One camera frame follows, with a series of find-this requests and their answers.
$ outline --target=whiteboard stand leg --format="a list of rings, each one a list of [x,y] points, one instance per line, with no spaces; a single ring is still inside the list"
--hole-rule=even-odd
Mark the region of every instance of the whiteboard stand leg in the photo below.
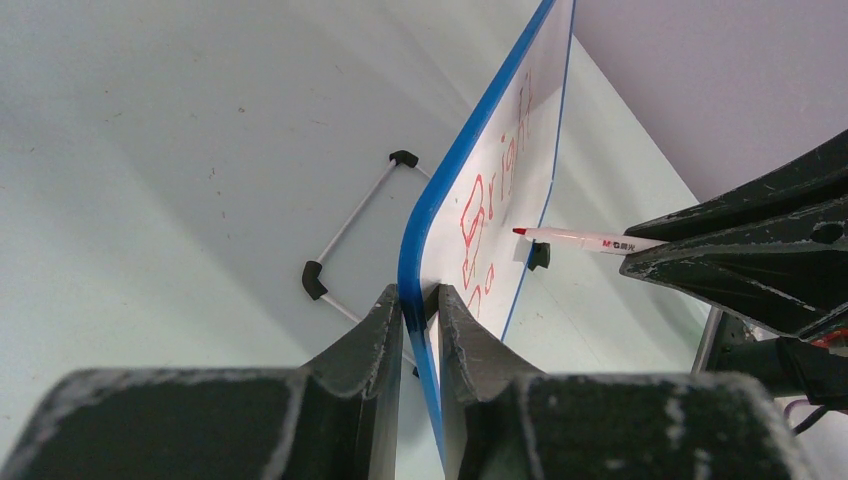
[[[352,320],[354,323],[359,323],[362,321],[355,313],[350,311],[347,307],[342,305],[341,302],[336,300],[335,298],[329,295],[329,290],[327,287],[321,283],[321,280],[318,278],[321,275],[321,270],[324,269],[323,262],[330,256],[330,253],[336,248],[336,245],[339,243],[339,240],[344,236],[344,233],[350,228],[353,221],[359,216],[362,210],[365,208],[365,205],[371,200],[377,190],[380,189],[380,185],[386,180],[394,167],[398,165],[406,165],[409,168],[414,168],[424,174],[425,177],[432,178],[430,174],[426,171],[422,170],[421,167],[418,166],[418,157],[409,153],[406,150],[398,150],[397,152],[389,155],[389,164],[386,166],[383,173],[380,174],[380,178],[377,179],[376,182],[371,186],[368,192],[365,194],[365,198],[359,202],[359,205],[353,209],[353,213],[347,217],[347,220],[342,224],[342,228],[330,239],[330,243],[324,247],[324,251],[318,255],[318,258],[315,260],[309,260],[306,262],[306,265],[303,266],[303,273],[301,275],[301,284],[303,285],[303,289],[306,290],[306,293],[312,298],[312,300],[323,299],[325,302],[330,304],[333,308],[341,312],[342,315]],[[413,367],[415,367],[415,360],[406,353],[406,350],[403,351],[403,358],[410,363]]]

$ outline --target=black plastic clip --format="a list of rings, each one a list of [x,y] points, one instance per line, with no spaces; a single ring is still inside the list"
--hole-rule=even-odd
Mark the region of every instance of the black plastic clip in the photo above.
[[[389,160],[394,160],[397,165],[402,163],[409,168],[415,168],[418,166],[418,157],[406,150],[398,150],[397,152],[389,154]]]
[[[533,242],[530,250],[530,259],[527,260],[527,268],[532,272],[536,267],[548,268],[551,264],[551,244]]]
[[[318,300],[323,297],[327,290],[327,287],[321,283],[321,280],[318,280],[318,275],[321,275],[321,270],[324,269],[324,266],[315,260],[309,260],[306,262],[306,265],[303,266],[303,274],[300,276],[300,282],[303,284],[303,289],[306,290],[306,293],[312,298],[312,300]]]

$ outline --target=red marker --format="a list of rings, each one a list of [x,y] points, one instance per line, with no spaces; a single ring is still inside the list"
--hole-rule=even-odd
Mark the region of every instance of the red marker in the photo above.
[[[611,253],[613,255],[628,255],[667,243],[648,238],[578,232],[561,228],[513,228],[512,231],[539,242],[564,243],[591,252]]]

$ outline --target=whiteboard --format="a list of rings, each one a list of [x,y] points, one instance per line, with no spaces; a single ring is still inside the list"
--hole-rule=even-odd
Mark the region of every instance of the whiteboard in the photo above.
[[[559,143],[574,1],[541,3],[410,215],[398,287],[430,421],[442,453],[438,322],[424,298],[456,287],[503,338],[532,244],[514,227],[541,223]]]

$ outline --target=metal rod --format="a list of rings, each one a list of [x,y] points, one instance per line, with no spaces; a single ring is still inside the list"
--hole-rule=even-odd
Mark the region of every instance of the metal rod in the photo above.
[[[330,305],[332,305],[333,308],[340,311],[342,315],[353,320],[353,323],[359,323],[362,321],[362,319],[357,317],[355,313],[351,312],[347,309],[347,307],[339,303],[338,300],[331,297],[329,293],[325,293],[324,295],[322,295],[321,300],[324,300],[325,302],[329,303]]]
[[[325,293],[324,295],[322,295],[321,300],[324,300],[325,302],[329,303],[330,306],[332,306],[333,308],[335,308],[336,310],[341,312],[342,315],[344,315],[345,317],[352,320],[353,323],[358,324],[359,322],[362,321],[361,318],[357,317],[355,313],[348,310],[347,307],[345,307],[344,305],[341,304],[341,302],[339,302],[335,298],[331,297],[329,293]],[[409,362],[410,365],[415,367],[415,358],[413,358],[411,355],[406,353],[406,350],[403,350],[403,359],[406,360],[407,362]]]
[[[345,220],[345,223],[344,225],[342,225],[342,228],[339,229],[338,233],[336,233],[332,240],[330,240],[330,243],[327,245],[324,251],[321,252],[321,255],[318,255],[318,258],[315,259],[316,262],[324,262],[324,259],[327,258],[327,255],[330,254],[330,252],[339,242],[339,239],[342,238],[342,235],[344,234],[345,230],[347,230],[347,228],[350,226],[356,216],[359,215],[359,212],[362,211],[362,208],[365,207],[365,204],[368,203],[368,200],[370,200],[371,197],[374,196],[374,192],[376,192],[377,189],[380,188],[380,184],[382,184],[386,177],[389,175],[389,173],[391,173],[395,165],[396,163],[394,160],[389,161],[388,166],[386,166],[386,169],[383,170],[383,174],[380,175],[380,178],[378,178],[376,182],[374,182],[374,185],[371,187],[371,190],[368,190],[368,193],[365,194],[365,198],[363,198],[362,201],[359,202],[359,205],[356,206],[356,209],[354,209],[353,213],[351,213],[350,216],[347,217],[347,220]]]
[[[418,170],[419,172],[423,173],[425,177],[427,177],[427,178],[433,178],[433,176],[432,176],[432,175],[430,175],[429,173],[427,173],[426,171],[424,171],[424,169],[423,169],[423,168],[421,168],[421,167],[419,167],[418,165],[416,165],[416,166],[415,166],[415,169],[416,169],[416,170]]]
[[[710,357],[710,352],[713,349],[716,328],[718,328],[719,321],[721,320],[721,313],[721,310],[716,307],[710,308],[707,323],[704,325],[704,333],[701,335],[701,344],[698,345],[695,362],[692,364],[692,373],[703,372],[707,367],[707,359]]]

